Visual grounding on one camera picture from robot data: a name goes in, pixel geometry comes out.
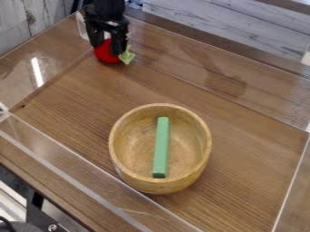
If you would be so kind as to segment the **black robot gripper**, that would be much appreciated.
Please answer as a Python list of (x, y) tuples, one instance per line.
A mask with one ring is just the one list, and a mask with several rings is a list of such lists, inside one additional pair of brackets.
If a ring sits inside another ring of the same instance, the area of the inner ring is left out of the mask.
[(125, 0), (87, 0), (83, 7), (85, 23), (90, 43), (99, 47), (107, 29), (111, 37), (111, 55), (119, 56), (127, 47), (129, 20), (125, 17)]

